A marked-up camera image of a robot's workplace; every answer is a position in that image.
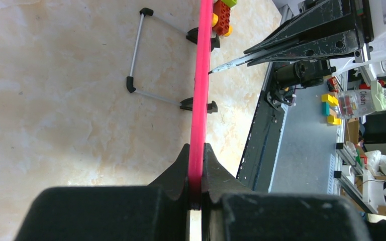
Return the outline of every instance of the marble table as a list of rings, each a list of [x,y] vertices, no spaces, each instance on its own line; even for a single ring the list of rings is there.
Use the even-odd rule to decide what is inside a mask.
[[[125,88],[143,7],[186,31],[198,24],[194,0],[0,0],[0,240],[14,238],[42,190],[146,185],[189,142],[191,112]],[[271,0],[240,1],[211,67],[241,56],[279,22]],[[146,19],[144,29],[136,86],[191,97],[196,46],[161,22]],[[233,175],[265,71],[211,76],[219,112],[208,117],[207,142]]]

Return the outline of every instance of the black rubber foot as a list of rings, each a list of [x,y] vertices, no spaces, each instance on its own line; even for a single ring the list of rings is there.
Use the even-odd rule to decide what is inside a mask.
[[[134,93],[134,91],[137,90],[134,87],[134,77],[132,77],[132,76],[127,76],[127,90],[130,93]]]
[[[181,103],[180,109],[190,110],[190,111],[193,110],[193,97],[187,98],[187,99],[181,101],[180,103]],[[211,101],[211,103],[208,104],[208,111],[207,112],[208,112],[208,114],[218,112],[218,106],[217,106],[217,103],[215,103],[215,101]]]
[[[187,32],[185,38],[194,44],[198,44],[198,33],[199,28],[191,29]],[[220,48],[220,37],[217,35],[214,38],[211,38],[211,52],[214,48]]]
[[[149,8],[143,8],[142,10],[140,10],[140,14],[143,14],[144,16],[146,15],[153,16],[153,13],[154,11]]]

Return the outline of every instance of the plastic bottle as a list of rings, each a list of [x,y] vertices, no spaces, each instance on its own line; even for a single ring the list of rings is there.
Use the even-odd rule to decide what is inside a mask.
[[[338,94],[338,117],[358,118],[375,111],[386,110],[386,88],[378,85],[371,89],[348,90]]]

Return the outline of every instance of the bottle label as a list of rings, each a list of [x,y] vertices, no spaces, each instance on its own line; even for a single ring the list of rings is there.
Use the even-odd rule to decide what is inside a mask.
[[[372,97],[369,89],[362,89],[359,93],[359,108],[361,111],[367,111],[368,106],[372,104]]]

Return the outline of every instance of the pink stick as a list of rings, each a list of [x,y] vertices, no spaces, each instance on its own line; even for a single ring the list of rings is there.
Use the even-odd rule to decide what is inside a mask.
[[[188,187],[192,207],[199,208],[202,195],[202,173],[206,136],[209,67],[213,0],[201,0],[198,51],[196,56],[195,89],[191,117],[190,154],[188,157]]]

